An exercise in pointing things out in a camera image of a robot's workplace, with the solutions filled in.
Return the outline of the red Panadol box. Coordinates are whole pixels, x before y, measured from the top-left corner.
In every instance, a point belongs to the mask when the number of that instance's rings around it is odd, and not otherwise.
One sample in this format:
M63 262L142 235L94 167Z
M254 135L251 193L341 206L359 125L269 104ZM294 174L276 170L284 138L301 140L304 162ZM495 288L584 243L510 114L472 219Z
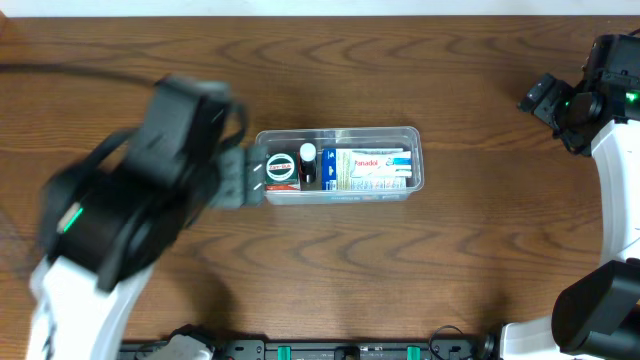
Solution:
M266 184L265 189L267 191L300 191L301 187L300 184L295 183L295 184Z

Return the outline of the green round-label box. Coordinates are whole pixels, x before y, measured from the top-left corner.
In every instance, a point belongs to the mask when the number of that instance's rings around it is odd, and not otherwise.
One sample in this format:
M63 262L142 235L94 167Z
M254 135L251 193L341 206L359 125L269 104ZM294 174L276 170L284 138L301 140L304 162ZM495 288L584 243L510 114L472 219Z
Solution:
M266 162L266 184L269 186L298 186L298 159L296 152L272 153Z

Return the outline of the small dark dropper bottle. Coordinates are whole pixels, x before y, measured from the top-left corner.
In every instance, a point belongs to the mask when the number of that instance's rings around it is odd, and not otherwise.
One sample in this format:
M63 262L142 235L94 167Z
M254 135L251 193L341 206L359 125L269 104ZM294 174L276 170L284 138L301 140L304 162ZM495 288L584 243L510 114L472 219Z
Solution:
M313 143L304 143L299 149L301 180L311 184L316 179L317 149Z

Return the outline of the blue children patches box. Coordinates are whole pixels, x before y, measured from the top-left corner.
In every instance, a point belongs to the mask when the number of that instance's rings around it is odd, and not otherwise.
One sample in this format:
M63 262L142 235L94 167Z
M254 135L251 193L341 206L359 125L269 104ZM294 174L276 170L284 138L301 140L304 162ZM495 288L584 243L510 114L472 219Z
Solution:
M402 148L325 148L322 152L322 189L327 191L369 191L405 189L410 177L363 177L350 175L353 153L386 154L406 152Z

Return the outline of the white blue Panadol box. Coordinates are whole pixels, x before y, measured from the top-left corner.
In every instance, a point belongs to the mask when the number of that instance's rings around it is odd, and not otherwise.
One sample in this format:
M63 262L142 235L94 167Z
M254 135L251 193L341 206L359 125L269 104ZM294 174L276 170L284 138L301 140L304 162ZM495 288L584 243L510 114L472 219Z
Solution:
M409 151L351 155L350 175L353 178L411 177L412 174L412 156Z

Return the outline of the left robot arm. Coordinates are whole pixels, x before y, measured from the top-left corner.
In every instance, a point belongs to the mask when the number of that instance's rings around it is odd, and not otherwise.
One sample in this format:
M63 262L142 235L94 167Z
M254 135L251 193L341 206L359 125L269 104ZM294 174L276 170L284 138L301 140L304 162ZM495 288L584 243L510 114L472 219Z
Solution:
M119 130L43 190L30 278L31 359L114 359L163 252L209 208L258 206L265 150L224 82L168 76L141 126Z

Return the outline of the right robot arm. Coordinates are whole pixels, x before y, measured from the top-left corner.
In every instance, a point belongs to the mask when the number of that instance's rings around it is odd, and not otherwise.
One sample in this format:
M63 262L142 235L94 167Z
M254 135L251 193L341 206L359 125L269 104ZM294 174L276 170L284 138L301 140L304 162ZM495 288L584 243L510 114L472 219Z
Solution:
M550 315L501 327L494 359L639 356L639 33L597 37L571 86L543 75L518 108L569 153L592 158L601 189L599 265L563 290Z

